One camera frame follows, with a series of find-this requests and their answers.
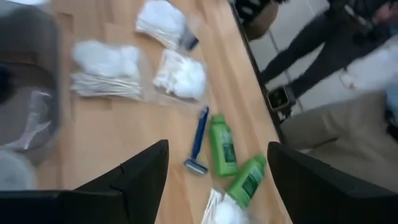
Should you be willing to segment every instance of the clear plastic bag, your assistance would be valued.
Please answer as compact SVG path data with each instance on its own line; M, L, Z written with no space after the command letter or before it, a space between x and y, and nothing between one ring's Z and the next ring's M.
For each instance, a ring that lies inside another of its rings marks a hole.
M0 150L26 151L40 144L42 137L48 136L51 121L47 116L47 102L50 99L51 96L42 91L33 91L30 94L29 114L22 135L18 140L0 146Z
M71 89L81 96L121 96L149 101L152 69L145 53L132 45L112 46L95 40L77 43Z
M157 101L200 111L207 105L206 66L176 51L165 49L153 79Z
M250 211L239 207L223 190L211 189L201 224L219 223L257 224L263 222L259 222Z
M136 31L148 34L172 50L191 51L198 44L200 20L187 17L166 0L146 0L136 20Z

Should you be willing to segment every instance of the razor blade head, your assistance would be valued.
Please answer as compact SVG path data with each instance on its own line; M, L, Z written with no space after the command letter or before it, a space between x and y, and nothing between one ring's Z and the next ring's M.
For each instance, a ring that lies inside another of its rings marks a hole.
M205 175L208 172L207 167L199 164L196 160L189 158L184 162L184 166L196 175Z
M199 119L202 119L205 117L205 115L209 113L209 107L205 106L204 108L202 108L199 112Z

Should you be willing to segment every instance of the green bottle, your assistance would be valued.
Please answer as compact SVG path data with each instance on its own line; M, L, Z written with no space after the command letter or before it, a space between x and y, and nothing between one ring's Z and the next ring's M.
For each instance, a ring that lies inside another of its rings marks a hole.
M242 207L247 208L264 178L264 168L267 160L262 155L256 155L248 160L234 182L229 186L227 193Z
M211 118L210 143L216 174L226 177L239 172L236 163L231 128L225 123L224 115Z

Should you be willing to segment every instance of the blue razor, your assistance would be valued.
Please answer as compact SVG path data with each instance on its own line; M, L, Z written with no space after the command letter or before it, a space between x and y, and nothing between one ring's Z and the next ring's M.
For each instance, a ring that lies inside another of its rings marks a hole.
M208 115L209 115L209 107L206 106L200 111L199 123L198 123L197 132L195 134L195 140L193 141L191 158L188 158L184 162L185 167L187 167L193 173L200 175L205 175L208 172L207 167L197 162L197 158L201 149L201 143L203 141L203 136L205 135L205 127Z

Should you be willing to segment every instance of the pants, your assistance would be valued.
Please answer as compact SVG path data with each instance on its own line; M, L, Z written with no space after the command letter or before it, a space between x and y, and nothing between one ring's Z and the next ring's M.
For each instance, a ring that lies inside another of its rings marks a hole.
M261 72L259 77L261 83L266 84L298 59L324 44L318 57L308 69L289 84L298 98L333 72L372 52L389 38L383 37L377 41L355 44L353 37L357 31L354 26L354 22L342 16L327 18L324 13L319 14L300 31L289 47L281 51Z
M369 93L282 123L286 144L360 179L398 192L398 142L386 131L386 97Z

